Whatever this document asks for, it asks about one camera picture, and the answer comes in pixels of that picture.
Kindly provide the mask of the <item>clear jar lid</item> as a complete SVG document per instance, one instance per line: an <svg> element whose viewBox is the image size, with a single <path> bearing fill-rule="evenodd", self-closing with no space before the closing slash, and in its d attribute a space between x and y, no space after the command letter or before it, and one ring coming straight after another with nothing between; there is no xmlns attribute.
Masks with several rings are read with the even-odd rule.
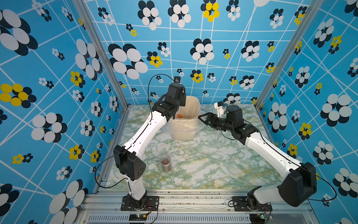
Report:
<svg viewBox="0 0 358 224"><path fill-rule="evenodd" d="M203 154L209 154L209 153L210 153L210 149L207 148L207 147L204 147L204 148L201 149L201 152L202 152Z"/></svg>

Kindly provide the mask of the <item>clear tea jar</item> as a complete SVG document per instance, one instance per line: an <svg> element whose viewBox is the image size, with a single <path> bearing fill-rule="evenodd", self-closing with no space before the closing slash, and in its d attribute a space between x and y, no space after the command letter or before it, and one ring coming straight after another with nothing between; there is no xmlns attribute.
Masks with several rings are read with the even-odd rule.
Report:
<svg viewBox="0 0 358 224"><path fill-rule="evenodd" d="M172 170L172 160L170 156L163 155L160 159L160 164L164 172L168 173Z"/></svg>

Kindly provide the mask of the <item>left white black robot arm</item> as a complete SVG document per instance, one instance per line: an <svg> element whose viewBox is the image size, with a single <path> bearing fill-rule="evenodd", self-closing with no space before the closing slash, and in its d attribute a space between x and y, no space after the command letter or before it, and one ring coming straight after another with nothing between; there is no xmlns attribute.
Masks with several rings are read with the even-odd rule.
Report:
<svg viewBox="0 0 358 224"><path fill-rule="evenodd" d="M186 105L186 89L180 76L175 76L168 91L154 104L150 105L150 115L142 127L123 146L117 145L113 149L116 167L124 176L129 188L128 201L132 208L141 210L147 202L147 191L143 184L142 175L146 164L141 157L155 134L170 120L174 119L178 109Z"/></svg>

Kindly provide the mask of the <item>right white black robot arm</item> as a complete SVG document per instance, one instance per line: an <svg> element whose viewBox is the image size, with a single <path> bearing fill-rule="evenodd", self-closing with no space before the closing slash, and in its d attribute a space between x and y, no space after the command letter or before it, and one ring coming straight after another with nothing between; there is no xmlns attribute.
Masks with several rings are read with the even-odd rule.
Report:
<svg viewBox="0 0 358 224"><path fill-rule="evenodd" d="M259 186L249 191L246 204L251 210L256 211L272 202L285 202L292 207L297 207L311 199L318 190L319 179L311 163L301 163L269 142L259 129L243 118L239 106L229 105L226 108L218 106L217 111L223 111L226 117L206 113L198 116L198 119L221 133L229 131L232 140L238 140L257 152L283 178L283 182L279 185Z"/></svg>

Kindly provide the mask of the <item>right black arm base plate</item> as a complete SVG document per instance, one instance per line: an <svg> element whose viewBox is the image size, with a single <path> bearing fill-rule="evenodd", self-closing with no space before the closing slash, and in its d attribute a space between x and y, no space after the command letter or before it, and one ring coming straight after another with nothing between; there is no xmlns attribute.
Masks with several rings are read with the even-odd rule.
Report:
<svg viewBox="0 0 358 224"><path fill-rule="evenodd" d="M268 203L260 204L253 197L232 197L232 202L235 211L242 212L270 212L272 211L272 206Z"/></svg>

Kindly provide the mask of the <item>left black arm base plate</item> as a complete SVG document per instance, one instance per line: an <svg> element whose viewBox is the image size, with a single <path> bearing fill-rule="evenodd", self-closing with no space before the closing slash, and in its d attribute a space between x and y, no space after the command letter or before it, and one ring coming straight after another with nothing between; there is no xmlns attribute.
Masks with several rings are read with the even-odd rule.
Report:
<svg viewBox="0 0 358 224"><path fill-rule="evenodd" d="M159 206L158 196L144 196L141 200L135 200L127 195L122 198L121 211L157 211Z"/></svg>

